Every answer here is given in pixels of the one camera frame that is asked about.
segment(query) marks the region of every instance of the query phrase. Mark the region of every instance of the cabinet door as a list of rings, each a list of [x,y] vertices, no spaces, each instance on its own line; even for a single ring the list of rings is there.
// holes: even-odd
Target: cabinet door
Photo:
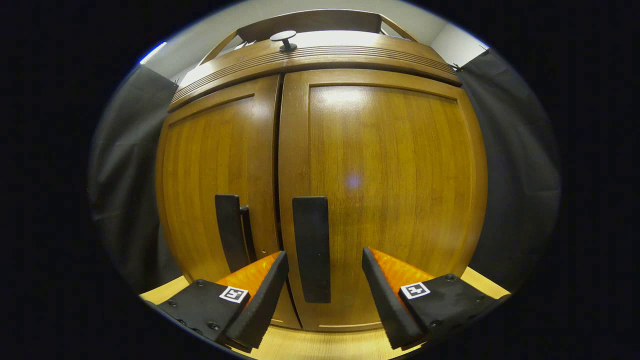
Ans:
[[[287,74],[283,93],[280,216],[303,328],[381,326],[362,272],[363,247],[435,276],[461,276],[487,196],[483,140],[463,90],[406,74],[335,69]],[[314,284],[302,284],[307,262],[296,246],[314,244],[296,244],[294,197],[328,200],[329,303],[303,296],[303,286]]]
[[[278,248],[274,133],[280,76],[207,95],[171,113],[156,164],[164,233],[186,279],[217,281],[230,273],[214,196],[238,195],[249,207],[256,258]],[[300,328],[286,288],[272,323]]]

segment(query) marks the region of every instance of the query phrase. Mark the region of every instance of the wooden cabinet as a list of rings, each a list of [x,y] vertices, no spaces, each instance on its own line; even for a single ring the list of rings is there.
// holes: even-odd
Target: wooden cabinet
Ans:
[[[188,74],[159,143],[162,226],[186,279],[216,281],[230,270],[214,196],[238,195],[250,208],[256,257],[289,255],[272,324],[381,327],[362,248],[461,276],[486,205],[482,136],[454,72],[430,47],[359,31],[292,41],[292,53],[265,40]],[[296,251],[292,200],[309,196],[328,201],[323,304],[305,301],[308,263]]]
[[[332,69],[287,74],[284,93],[280,216],[304,329],[380,326],[361,269],[363,247],[436,276],[461,276],[486,205],[483,141],[463,91],[406,74]],[[297,196],[328,200],[329,304],[310,304],[302,294]]]

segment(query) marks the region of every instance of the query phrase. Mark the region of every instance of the round knob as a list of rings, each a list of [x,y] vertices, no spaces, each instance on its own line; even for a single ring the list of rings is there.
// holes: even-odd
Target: round knob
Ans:
[[[282,41],[283,46],[280,46],[280,51],[291,51],[298,47],[296,44],[289,43],[289,39],[294,36],[296,36],[296,32],[294,30],[287,30],[272,35],[269,40]]]

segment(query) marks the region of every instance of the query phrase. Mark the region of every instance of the door handle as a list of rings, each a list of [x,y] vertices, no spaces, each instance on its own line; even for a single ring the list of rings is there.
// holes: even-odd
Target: door handle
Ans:
[[[240,206],[238,195],[215,196],[216,218],[222,250],[231,272],[256,261],[249,207]]]
[[[326,197],[294,197],[293,229],[305,302],[331,302],[329,207]]]

